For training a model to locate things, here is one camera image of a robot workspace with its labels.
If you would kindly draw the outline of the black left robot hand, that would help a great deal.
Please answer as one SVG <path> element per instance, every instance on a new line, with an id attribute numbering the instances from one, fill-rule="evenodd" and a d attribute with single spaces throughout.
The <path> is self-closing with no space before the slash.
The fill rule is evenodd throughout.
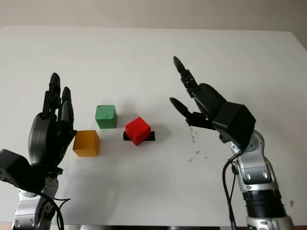
<path id="1" fill-rule="evenodd" d="M 29 134 L 31 164 L 57 168 L 77 133 L 73 124 L 71 91 L 68 87 L 60 89 L 60 77 L 54 72 L 45 92 L 42 112 L 34 118 Z"/>

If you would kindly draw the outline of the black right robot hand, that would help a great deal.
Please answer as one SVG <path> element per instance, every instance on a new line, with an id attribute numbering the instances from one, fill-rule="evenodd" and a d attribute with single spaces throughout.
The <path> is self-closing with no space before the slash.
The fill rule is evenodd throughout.
<path id="1" fill-rule="evenodd" d="M 212 121 L 220 111 L 222 105 L 226 102 L 226 99 L 209 84 L 198 84 L 191 72 L 184 67 L 176 56 L 173 57 L 173 62 L 181 76 L 184 87 L 189 96 L 194 99 L 200 112 L 191 113 L 188 108 L 176 98 L 169 98 L 170 102 L 186 118 L 186 122 L 189 126 L 214 130 L 215 128 L 212 125 Z"/>

